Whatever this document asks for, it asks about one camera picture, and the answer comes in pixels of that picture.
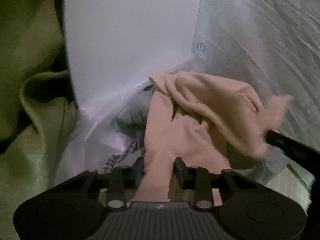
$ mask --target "white logo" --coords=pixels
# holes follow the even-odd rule
[[[164,207],[165,207],[165,206],[164,206],[164,205],[161,205],[161,204],[159,204],[159,205],[156,206],[157,209],[163,209]]]

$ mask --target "peach cloth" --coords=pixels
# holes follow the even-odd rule
[[[259,158],[268,152],[267,130],[277,130],[290,96],[273,96],[264,107],[247,83],[202,73],[156,74],[145,134],[145,175],[133,201],[168,198],[176,157],[210,173],[230,169],[226,144]],[[214,191],[215,204],[221,204]]]

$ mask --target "laundry pile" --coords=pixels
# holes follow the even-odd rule
[[[133,134],[131,143],[103,166],[109,172],[144,157],[145,176],[134,200],[169,201],[178,156],[188,166],[211,173],[232,168],[261,184],[286,167],[287,157],[264,142],[264,133],[279,128],[291,97],[272,96],[263,106],[246,83],[191,72],[157,74],[150,81],[153,86],[116,117],[118,132]]]

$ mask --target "green garment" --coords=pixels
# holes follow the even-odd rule
[[[63,48],[54,1],[0,0],[0,15],[0,142],[13,139],[0,155],[0,239],[15,240],[13,213],[50,186],[76,108],[55,93],[68,72],[50,71]]]

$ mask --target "white panel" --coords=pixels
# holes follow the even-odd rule
[[[65,0],[79,105],[124,92],[190,53],[198,8],[199,0]]]

